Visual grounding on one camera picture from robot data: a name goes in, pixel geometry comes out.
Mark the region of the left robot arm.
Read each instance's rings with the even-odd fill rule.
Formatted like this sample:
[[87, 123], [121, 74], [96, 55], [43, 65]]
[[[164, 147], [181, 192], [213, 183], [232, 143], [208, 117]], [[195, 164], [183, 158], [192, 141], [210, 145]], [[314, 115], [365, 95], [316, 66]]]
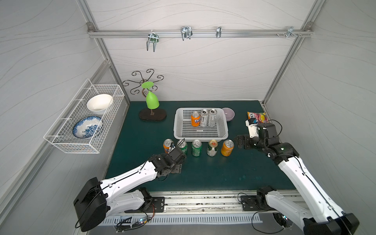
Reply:
[[141, 185], [177, 171], [186, 159], [178, 147], [169, 153], [152, 155], [140, 166], [121, 175], [88, 180], [73, 201], [77, 222], [75, 228], [87, 232], [105, 218], [126, 211], [146, 212], [153, 198]]

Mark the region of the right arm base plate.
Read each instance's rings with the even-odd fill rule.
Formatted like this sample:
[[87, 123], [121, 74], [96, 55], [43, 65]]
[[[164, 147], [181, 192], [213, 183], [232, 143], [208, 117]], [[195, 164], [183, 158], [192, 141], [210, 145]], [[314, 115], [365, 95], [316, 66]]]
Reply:
[[246, 212], [269, 211], [273, 208], [268, 206], [266, 199], [260, 195], [242, 195], [240, 196], [242, 210]]

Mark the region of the green soda can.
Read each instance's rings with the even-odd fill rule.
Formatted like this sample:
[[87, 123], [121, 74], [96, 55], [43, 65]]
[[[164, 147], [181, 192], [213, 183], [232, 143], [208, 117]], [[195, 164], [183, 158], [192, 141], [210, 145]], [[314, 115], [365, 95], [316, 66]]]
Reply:
[[177, 142], [177, 147], [178, 149], [184, 153], [184, 154], [187, 154], [187, 149], [188, 149], [188, 145], [185, 141], [185, 139], [181, 139]]

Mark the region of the green gold-top can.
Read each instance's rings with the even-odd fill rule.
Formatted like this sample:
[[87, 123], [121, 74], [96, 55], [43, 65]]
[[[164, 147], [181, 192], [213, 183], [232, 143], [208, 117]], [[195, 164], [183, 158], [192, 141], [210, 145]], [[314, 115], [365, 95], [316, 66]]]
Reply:
[[216, 140], [210, 140], [207, 145], [207, 155], [214, 157], [217, 154], [218, 142]]

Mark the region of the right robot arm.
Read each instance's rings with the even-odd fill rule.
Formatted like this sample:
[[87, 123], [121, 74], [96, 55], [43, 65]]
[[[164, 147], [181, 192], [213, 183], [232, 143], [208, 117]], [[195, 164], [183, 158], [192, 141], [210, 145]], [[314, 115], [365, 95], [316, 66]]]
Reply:
[[271, 159], [290, 179], [307, 205], [307, 209], [287, 199], [272, 186], [257, 190], [255, 196], [242, 197], [244, 210], [250, 208], [267, 212], [278, 211], [297, 225], [306, 235], [353, 235], [359, 220], [353, 213], [346, 213], [323, 190], [310, 174], [296, 150], [279, 138], [248, 135], [236, 137], [238, 148], [257, 149]]

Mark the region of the orange Fanta can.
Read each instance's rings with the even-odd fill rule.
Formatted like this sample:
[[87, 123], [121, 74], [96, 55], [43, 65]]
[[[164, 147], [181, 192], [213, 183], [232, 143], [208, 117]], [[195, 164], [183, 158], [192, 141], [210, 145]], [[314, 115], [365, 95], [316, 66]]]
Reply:
[[174, 141], [172, 139], [164, 140], [163, 147], [164, 147], [165, 153], [169, 154], [175, 148]]

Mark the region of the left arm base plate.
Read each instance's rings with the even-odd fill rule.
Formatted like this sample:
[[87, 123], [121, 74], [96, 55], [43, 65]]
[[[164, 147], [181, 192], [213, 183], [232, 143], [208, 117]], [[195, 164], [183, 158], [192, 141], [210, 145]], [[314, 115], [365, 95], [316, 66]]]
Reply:
[[162, 213], [165, 210], [165, 197], [151, 197], [145, 200], [143, 205], [140, 207], [142, 212], [147, 213]]

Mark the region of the orange yellow drink can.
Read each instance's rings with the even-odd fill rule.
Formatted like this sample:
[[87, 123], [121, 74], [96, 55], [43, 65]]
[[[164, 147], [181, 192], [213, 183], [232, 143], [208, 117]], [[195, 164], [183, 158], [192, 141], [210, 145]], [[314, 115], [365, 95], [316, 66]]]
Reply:
[[225, 140], [221, 148], [221, 154], [224, 157], [229, 157], [234, 149], [234, 142], [232, 140]]

